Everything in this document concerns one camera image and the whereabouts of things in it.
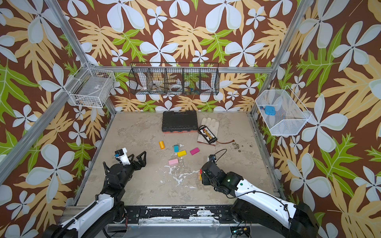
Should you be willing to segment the magenta block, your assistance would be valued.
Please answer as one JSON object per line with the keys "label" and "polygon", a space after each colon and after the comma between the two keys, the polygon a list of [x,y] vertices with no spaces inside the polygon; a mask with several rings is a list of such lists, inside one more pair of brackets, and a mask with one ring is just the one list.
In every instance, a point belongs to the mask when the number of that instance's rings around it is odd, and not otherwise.
{"label": "magenta block", "polygon": [[190,151],[191,155],[195,155],[195,154],[197,154],[197,153],[199,153],[199,152],[200,152],[200,149],[199,149],[199,148],[195,148],[195,149],[193,149],[193,150]]}

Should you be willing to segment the pink block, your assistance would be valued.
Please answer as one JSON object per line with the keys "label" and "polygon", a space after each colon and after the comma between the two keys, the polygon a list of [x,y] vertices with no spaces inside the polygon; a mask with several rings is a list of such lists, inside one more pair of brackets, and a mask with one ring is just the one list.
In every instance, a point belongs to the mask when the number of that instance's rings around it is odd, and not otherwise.
{"label": "pink block", "polygon": [[172,159],[168,161],[169,166],[173,166],[179,163],[178,159]]}

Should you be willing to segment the yellow rectangular block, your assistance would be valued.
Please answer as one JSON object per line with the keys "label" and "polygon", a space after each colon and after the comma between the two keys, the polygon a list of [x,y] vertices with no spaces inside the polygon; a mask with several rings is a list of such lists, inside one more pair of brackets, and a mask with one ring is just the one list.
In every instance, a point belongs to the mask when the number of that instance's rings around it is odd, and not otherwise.
{"label": "yellow rectangular block", "polygon": [[183,150],[183,151],[179,151],[178,153],[177,153],[177,156],[180,158],[180,157],[183,157],[183,156],[186,156],[187,155],[187,152],[185,151],[185,150]]}

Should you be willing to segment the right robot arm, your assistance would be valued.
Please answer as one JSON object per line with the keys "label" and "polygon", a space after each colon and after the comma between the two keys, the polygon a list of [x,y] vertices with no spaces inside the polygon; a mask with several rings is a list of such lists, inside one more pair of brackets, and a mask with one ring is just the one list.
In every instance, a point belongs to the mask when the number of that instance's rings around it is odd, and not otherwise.
{"label": "right robot arm", "polygon": [[277,198],[251,184],[235,172],[225,173],[214,161],[201,168],[203,185],[210,185],[227,198],[234,199],[233,219],[239,223],[260,224],[285,238],[315,238],[319,223],[311,208],[299,202]]}

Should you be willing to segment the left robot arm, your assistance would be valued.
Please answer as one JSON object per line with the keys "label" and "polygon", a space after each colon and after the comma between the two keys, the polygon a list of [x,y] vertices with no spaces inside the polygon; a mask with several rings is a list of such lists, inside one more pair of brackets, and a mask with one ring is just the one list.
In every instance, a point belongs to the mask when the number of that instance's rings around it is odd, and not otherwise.
{"label": "left robot arm", "polygon": [[117,164],[108,167],[103,162],[105,179],[102,190],[95,200],[82,211],[60,225],[51,225],[43,233],[44,238],[93,238],[108,224],[123,222],[125,205],[122,197],[126,184],[135,171],[146,166],[146,151],[138,156],[128,156],[122,150],[116,151]]}

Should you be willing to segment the orange cylinder block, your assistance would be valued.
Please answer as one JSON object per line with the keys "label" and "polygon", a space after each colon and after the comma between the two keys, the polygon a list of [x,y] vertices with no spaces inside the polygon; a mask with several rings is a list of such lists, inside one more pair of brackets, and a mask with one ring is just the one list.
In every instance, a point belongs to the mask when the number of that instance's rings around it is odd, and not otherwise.
{"label": "orange cylinder block", "polygon": [[163,141],[159,142],[160,149],[165,149],[165,144]]}

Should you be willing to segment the beige work glove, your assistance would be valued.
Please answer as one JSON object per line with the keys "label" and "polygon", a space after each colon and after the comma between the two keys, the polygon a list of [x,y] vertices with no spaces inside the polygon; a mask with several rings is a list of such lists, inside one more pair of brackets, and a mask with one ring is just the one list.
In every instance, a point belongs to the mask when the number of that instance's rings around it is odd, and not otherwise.
{"label": "beige work glove", "polygon": [[197,142],[215,146],[217,144],[218,129],[218,120],[203,118],[201,120],[201,126],[198,130]]}

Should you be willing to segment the black battery holder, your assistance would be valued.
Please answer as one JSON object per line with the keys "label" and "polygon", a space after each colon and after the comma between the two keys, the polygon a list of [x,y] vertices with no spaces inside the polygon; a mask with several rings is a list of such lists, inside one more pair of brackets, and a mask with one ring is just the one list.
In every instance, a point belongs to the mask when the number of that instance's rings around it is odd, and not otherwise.
{"label": "black battery holder", "polygon": [[198,134],[198,143],[205,143],[211,145],[217,142],[217,137],[211,132],[211,130],[207,126],[200,126],[198,128]]}

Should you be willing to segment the black tool case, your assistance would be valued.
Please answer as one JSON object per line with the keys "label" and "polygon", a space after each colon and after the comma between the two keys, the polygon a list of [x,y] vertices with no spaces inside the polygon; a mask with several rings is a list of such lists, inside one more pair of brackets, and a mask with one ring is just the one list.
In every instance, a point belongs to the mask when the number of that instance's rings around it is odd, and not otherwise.
{"label": "black tool case", "polygon": [[162,132],[195,132],[198,130],[196,111],[173,112],[166,111],[163,113]]}

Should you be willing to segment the blue object in basket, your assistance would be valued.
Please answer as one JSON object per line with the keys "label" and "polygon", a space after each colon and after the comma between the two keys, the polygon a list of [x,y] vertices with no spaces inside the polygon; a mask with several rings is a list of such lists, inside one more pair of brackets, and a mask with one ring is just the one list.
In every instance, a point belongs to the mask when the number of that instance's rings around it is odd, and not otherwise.
{"label": "blue object in basket", "polygon": [[276,110],[275,110],[274,106],[265,106],[264,112],[268,116],[275,116],[276,115]]}

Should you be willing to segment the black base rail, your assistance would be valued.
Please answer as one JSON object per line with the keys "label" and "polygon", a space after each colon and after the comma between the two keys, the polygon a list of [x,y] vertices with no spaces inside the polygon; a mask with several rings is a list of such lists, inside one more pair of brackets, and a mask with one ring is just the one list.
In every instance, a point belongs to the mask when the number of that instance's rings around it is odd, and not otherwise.
{"label": "black base rail", "polygon": [[235,224],[231,205],[125,206],[127,224]]}

